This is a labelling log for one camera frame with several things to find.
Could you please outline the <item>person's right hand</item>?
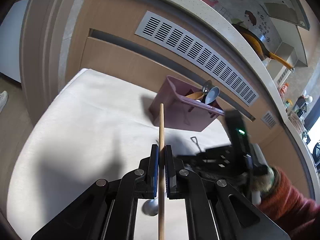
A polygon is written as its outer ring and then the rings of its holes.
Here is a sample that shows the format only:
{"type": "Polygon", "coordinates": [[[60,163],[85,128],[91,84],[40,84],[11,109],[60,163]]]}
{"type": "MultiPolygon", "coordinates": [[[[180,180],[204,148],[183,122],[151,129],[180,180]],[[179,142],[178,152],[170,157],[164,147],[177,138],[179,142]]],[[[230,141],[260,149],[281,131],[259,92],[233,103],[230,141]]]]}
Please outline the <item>person's right hand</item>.
{"type": "Polygon", "coordinates": [[[250,183],[251,202],[255,206],[260,205],[262,199],[269,195],[276,179],[273,169],[269,166],[265,168],[266,173],[253,176],[250,183]]]}

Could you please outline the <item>red sweater forearm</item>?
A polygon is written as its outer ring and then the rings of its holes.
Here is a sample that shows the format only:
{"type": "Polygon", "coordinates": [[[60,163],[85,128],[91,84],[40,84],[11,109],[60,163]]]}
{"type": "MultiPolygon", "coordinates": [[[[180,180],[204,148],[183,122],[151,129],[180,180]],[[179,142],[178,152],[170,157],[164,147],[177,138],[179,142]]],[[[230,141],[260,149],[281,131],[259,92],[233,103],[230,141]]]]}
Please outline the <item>red sweater forearm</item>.
{"type": "Polygon", "coordinates": [[[257,208],[282,228],[291,239],[319,238],[319,204],[304,197],[278,167],[268,196],[257,208]]]}

